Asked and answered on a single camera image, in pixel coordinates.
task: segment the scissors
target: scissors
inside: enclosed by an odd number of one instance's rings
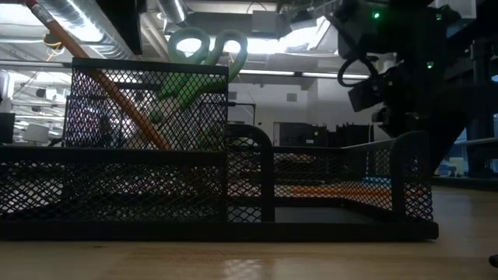
[[[182,40],[189,38],[199,39],[201,47],[193,55],[186,57],[183,52],[177,49],[177,45]],[[231,82],[237,77],[247,60],[247,38],[240,31],[222,31],[216,37],[214,49],[209,51],[211,41],[209,35],[204,30],[195,27],[180,29],[171,35],[168,42],[170,61],[188,65],[216,65],[221,57],[225,43],[229,40],[235,40],[240,45],[240,51],[229,70],[228,82]],[[161,91],[158,93],[158,99],[167,100],[171,97],[176,98],[179,109],[186,110],[203,93],[222,89],[226,85],[223,80],[216,81],[213,79],[209,81],[206,78],[202,78],[202,75],[178,72],[169,73],[167,80],[162,84]],[[152,112],[150,115],[150,119],[154,123],[161,122],[165,117],[167,118],[167,116],[158,112]]]

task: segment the wooden table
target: wooden table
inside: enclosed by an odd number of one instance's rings
[[[434,208],[425,243],[0,243],[0,279],[498,279],[498,194],[436,188]]]

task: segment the ceiling duct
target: ceiling duct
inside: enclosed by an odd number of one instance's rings
[[[183,0],[157,0],[157,3],[168,23],[181,23],[187,19],[188,8]]]
[[[38,0],[82,42],[99,43],[91,48],[109,59],[135,60],[135,55],[95,0]]]

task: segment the black mesh desk organizer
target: black mesh desk organizer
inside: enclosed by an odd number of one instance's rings
[[[225,81],[156,129],[155,150],[86,75],[99,68],[144,114],[164,79]],[[227,125],[226,68],[74,60],[64,148],[0,147],[4,240],[427,240],[438,236],[422,132],[344,149],[272,147]]]

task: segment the metal mesh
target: metal mesh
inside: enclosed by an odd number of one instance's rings
[[[261,222],[261,153],[249,138],[228,138],[228,220]]]
[[[424,180],[421,169],[417,152],[409,152],[403,163],[406,215],[409,218],[433,221],[432,190],[428,180]]]
[[[219,221],[223,168],[0,161],[0,219]]]
[[[392,210],[389,151],[275,154],[275,196],[347,198]]]
[[[223,150],[227,77],[218,74],[73,66],[65,142],[69,147],[155,149],[104,90],[114,84],[174,150]]]

